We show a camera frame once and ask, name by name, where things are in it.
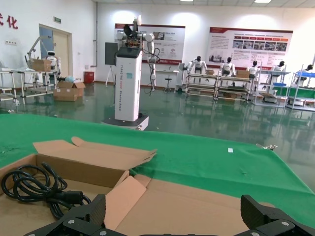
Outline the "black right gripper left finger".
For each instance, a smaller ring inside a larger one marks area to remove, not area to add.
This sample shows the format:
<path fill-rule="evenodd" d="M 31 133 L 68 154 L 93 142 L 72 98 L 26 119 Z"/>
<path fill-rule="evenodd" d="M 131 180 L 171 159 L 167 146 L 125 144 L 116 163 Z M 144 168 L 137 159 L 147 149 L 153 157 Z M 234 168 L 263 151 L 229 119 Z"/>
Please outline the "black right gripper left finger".
<path fill-rule="evenodd" d="M 106 197 L 98 194 L 91 203 L 76 206 L 58 221 L 27 233 L 28 236 L 117 236 L 105 227 Z"/>

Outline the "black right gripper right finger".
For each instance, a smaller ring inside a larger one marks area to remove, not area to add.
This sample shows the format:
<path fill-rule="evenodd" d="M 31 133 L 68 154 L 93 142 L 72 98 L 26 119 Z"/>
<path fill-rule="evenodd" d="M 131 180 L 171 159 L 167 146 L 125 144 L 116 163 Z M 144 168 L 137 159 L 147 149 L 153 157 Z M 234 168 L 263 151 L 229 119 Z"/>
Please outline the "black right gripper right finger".
<path fill-rule="evenodd" d="M 264 206 L 250 195 L 240 198 L 240 212 L 248 231 L 244 236 L 313 236 L 314 228 L 297 222 L 279 208 Z"/>

